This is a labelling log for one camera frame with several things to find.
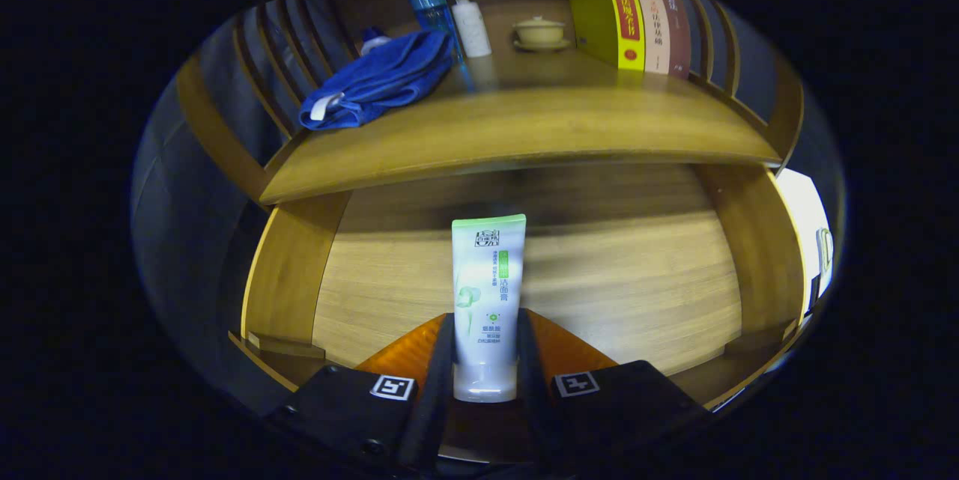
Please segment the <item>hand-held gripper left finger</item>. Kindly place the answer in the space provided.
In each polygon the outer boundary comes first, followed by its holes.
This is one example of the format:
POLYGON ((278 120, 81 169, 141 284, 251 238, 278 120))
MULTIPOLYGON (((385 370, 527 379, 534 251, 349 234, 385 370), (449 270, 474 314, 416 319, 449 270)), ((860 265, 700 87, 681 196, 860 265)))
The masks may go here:
POLYGON ((438 477, 453 385, 453 316, 438 319, 424 384, 413 377, 324 367, 267 415, 271 428, 355 469, 438 477))

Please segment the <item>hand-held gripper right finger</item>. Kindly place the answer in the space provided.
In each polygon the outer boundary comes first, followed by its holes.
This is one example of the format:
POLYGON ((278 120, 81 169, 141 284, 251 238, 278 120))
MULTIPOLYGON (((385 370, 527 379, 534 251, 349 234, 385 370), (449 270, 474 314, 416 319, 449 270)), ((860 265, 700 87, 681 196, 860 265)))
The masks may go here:
POLYGON ((614 363, 530 309, 518 313, 517 350, 541 476, 630 477, 712 421, 650 362, 614 363))

